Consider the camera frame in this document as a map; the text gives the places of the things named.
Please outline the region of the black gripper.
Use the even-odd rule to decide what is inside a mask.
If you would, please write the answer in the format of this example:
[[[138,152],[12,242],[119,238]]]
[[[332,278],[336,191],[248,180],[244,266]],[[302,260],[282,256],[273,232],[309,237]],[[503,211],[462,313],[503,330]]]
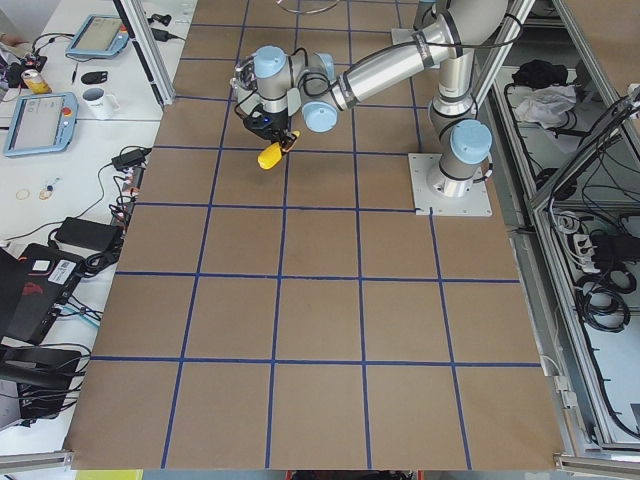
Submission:
[[[266,112],[255,110],[243,119],[244,127],[271,144],[280,144],[283,153],[291,151],[300,137],[299,131],[289,131],[286,111]]]

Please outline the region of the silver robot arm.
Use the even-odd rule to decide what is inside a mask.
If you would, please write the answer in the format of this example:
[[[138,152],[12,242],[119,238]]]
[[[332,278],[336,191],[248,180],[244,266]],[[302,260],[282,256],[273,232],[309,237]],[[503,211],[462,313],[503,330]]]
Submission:
[[[472,117],[474,54],[505,19],[507,6],[505,1],[422,2],[406,40],[342,73],[336,72],[329,54],[260,47],[236,65],[231,80],[236,115],[248,131],[269,143],[258,155],[258,165],[269,170],[294,147],[300,134],[290,120],[296,113],[309,130],[324,133],[336,126],[339,113],[438,67],[430,118],[443,153],[427,182],[442,197],[466,195],[492,144],[489,129]]]

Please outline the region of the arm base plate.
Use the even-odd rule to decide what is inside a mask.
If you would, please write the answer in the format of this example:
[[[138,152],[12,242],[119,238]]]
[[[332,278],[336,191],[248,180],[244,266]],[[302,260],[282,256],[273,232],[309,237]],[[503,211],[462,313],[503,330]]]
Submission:
[[[491,217],[492,208],[482,167],[466,180],[453,180],[440,170],[441,154],[408,155],[414,210],[417,215]]]
[[[413,29],[394,28],[391,30],[392,50],[415,51],[417,49],[415,42],[416,31]]]

